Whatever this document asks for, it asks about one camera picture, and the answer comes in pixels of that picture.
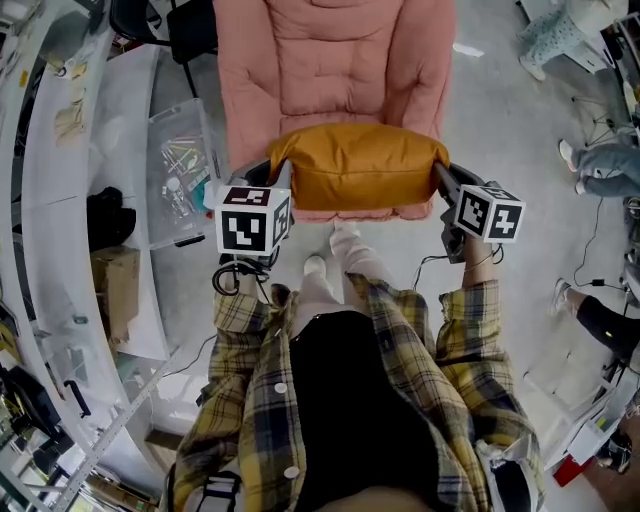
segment cable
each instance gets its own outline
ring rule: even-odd
[[[198,355],[196,356],[196,358],[191,361],[187,366],[185,366],[184,368],[181,368],[180,370],[176,370],[175,372],[169,372],[166,373],[162,376],[162,378],[164,379],[165,377],[169,377],[170,375],[176,375],[177,373],[182,373],[185,370],[188,370],[189,368],[191,368],[198,359],[200,359],[200,355],[202,354],[202,349],[204,348],[204,346],[211,340],[214,340],[218,337],[218,334],[214,334],[213,336],[209,336],[206,340],[204,340],[202,342],[202,345],[200,345],[200,350],[198,350]]]
[[[448,258],[448,256],[427,256],[425,258],[422,258],[422,261],[420,262],[420,265],[418,266],[417,270],[415,271],[414,275],[415,275],[415,279],[413,281],[413,291],[416,291],[416,288],[418,287],[418,281],[420,281],[420,276],[422,275],[422,267],[425,263],[430,263],[432,261],[436,261],[436,260],[443,260],[445,258]]]
[[[496,254],[498,254],[498,253],[500,253],[500,259],[498,261],[494,261],[493,264],[494,265],[499,265],[504,260],[504,248],[502,247],[502,244],[498,244],[498,248],[495,251],[493,251],[489,256],[487,256],[480,263],[477,263],[476,265],[472,266],[471,268],[466,269],[465,272],[468,272],[469,270],[473,270],[474,268],[479,267],[485,261],[487,261],[489,258],[495,258]],[[443,260],[445,258],[448,258],[448,256],[446,256],[446,255],[445,256],[426,256],[426,257],[422,258],[422,261],[420,262],[420,265],[418,265],[418,268],[416,269],[416,271],[414,273],[415,278],[413,280],[412,290],[416,291],[416,289],[418,287],[418,282],[420,281],[420,276],[422,275],[422,267],[426,263],[431,263],[432,261],[436,261],[436,260]]]
[[[496,252],[494,252],[493,255],[495,256],[498,253],[500,253],[500,259],[498,261],[494,261],[494,265],[500,265],[504,260],[504,248],[502,247],[502,244],[498,245],[498,249],[496,249]]]
[[[233,259],[222,263],[213,273],[213,276],[211,277],[213,289],[220,295],[225,295],[227,297],[237,295],[240,292],[240,280],[238,279],[238,273],[244,276],[251,275],[256,278],[256,283],[267,301],[267,304],[271,305],[269,296],[262,285],[269,280],[268,271],[276,264],[279,255],[280,247],[278,247],[276,251],[269,256],[266,263],[253,259],[239,260],[234,256]],[[231,289],[226,288],[222,284],[225,274],[233,274],[233,288]]]
[[[609,171],[607,175],[604,177],[604,179],[607,179],[609,176],[611,176],[612,172],[613,170]],[[596,225],[593,228],[593,235],[591,235],[591,238],[587,242],[587,245],[584,246],[584,253],[582,254],[582,263],[580,263],[580,266],[576,268],[575,271],[573,272],[573,282],[578,288],[583,288],[585,286],[596,286],[596,287],[606,286],[607,288],[613,288],[614,290],[620,290],[620,291],[626,292],[627,290],[625,288],[607,284],[604,282],[604,279],[592,279],[587,283],[578,282],[578,272],[580,272],[580,270],[582,270],[587,263],[587,250],[589,249],[591,242],[595,240],[596,235],[598,234],[598,224],[600,222],[600,207],[602,206],[603,201],[604,201],[604,197],[601,197],[600,201],[598,202],[598,207],[596,208]]]
[[[573,272],[573,282],[575,283],[575,285],[578,288],[582,288],[583,286],[589,286],[591,284],[591,282],[589,283],[578,283],[578,272],[580,270],[582,270],[587,262],[587,249],[589,249],[589,246],[591,245],[591,242],[593,242],[596,238],[596,235],[598,234],[598,223],[600,222],[600,207],[602,206],[602,201],[604,201],[604,197],[600,198],[600,201],[598,202],[598,208],[596,209],[596,226],[593,230],[593,235],[591,235],[591,238],[589,239],[589,241],[587,242],[587,245],[584,246],[584,253],[582,254],[582,263],[580,264],[580,266]]]

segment red object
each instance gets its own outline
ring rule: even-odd
[[[571,455],[568,455],[564,459],[562,464],[560,464],[560,467],[558,467],[556,472],[553,474],[553,478],[556,479],[556,482],[558,482],[558,485],[560,487],[564,487],[568,483],[572,482],[573,479],[580,475],[585,469],[587,469],[587,466],[591,464],[592,460],[593,457],[591,457],[587,462],[580,466],[575,460],[573,460],[573,457],[571,457]]]

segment yellow plaid shirt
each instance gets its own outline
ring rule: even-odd
[[[349,278],[366,300],[389,382],[422,412],[433,438],[442,503],[465,512],[490,510],[475,443],[507,447],[530,435],[528,459],[542,505],[538,442],[514,397],[511,365],[498,344],[498,282],[442,295],[444,325],[434,342],[421,295],[358,274]],[[292,293],[283,309],[269,311],[247,295],[216,297],[218,340],[202,409],[178,449],[176,511],[208,475],[236,457],[247,512],[295,510],[307,468],[289,357],[297,300]],[[274,390],[278,383],[287,385],[286,393]],[[300,474],[288,479],[284,472],[292,466]]]

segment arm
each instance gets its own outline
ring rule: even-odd
[[[211,353],[209,383],[202,389],[200,413],[176,456],[173,490],[177,512],[208,475],[237,456],[245,395],[258,359],[266,318],[267,306],[255,297],[244,294],[216,297],[218,339]]]
[[[469,240],[465,255],[462,289],[440,297],[445,318],[436,363],[467,405],[476,440],[507,448],[518,438],[531,436],[528,458],[542,497],[537,438],[514,395],[511,363],[498,343],[500,303],[491,246]]]

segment floor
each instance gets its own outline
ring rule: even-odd
[[[525,373],[575,403],[593,387],[602,364],[610,357],[569,318],[549,316],[548,305],[556,279],[571,279],[581,263],[598,205],[597,198],[575,194],[573,177],[558,156],[557,142],[566,138],[581,145],[585,130],[591,129],[591,121],[579,115],[572,96],[608,101],[609,110],[616,112],[617,84],[612,72],[589,75],[565,57],[546,67],[546,82],[536,82],[517,60],[519,43],[515,34],[526,21],[511,0],[456,3],[457,42],[483,55],[454,52],[453,87],[442,140],[454,162],[486,180],[497,180],[527,202],[519,240],[505,247],[504,262],[498,267],[503,301],[502,342],[513,361],[518,396],[542,435],[555,412],[540,393],[523,382]],[[189,98],[180,68],[168,58],[163,58],[159,66],[158,77],[163,78],[156,83],[152,106],[155,112],[168,106],[167,101]],[[207,56],[197,61],[193,71],[214,131],[223,142],[224,114],[214,58]],[[399,287],[411,286],[424,256],[442,254],[438,215],[443,210],[444,203],[437,199],[436,212],[427,221],[362,224],[364,240],[380,253]],[[299,286],[305,259],[313,253],[329,256],[330,232],[328,225],[295,225],[282,247],[272,280],[292,288]],[[598,235],[579,279],[605,278],[617,283],[624,246],[621,202],[605,200]],[[167,335],[176,345],[189,344],[183,355],[185,366],[196,356],[202,340],[214,332],[209,279],[217,260],[213,237],[197,245],[169,247],[154,254]],[[330,259],[328,267],[334,289],[340,290],[339,272]],[[460,285],[462,268],[434,262],[422,275],[418,290],[431,306],[431,327],[437,331],[441,324],[438,295]],[[589,292],[615,310],[622,307],[622,294],[615,290],[598,288]],[[203,357],[191,368],[164,379],[158,386],[153,404],[158,428],[183,433],[193,422],[197,414],[195,399],[206,382],[210,348],[210,344],[205,347]],[[568,365],[569,353],[576,365]],[[576,496],[584,499],[584,492],[577,491]],[[597,496],[593,500],[591,509],[599,509]],[[559,503],[550,500],[549,510],[563,509]]]

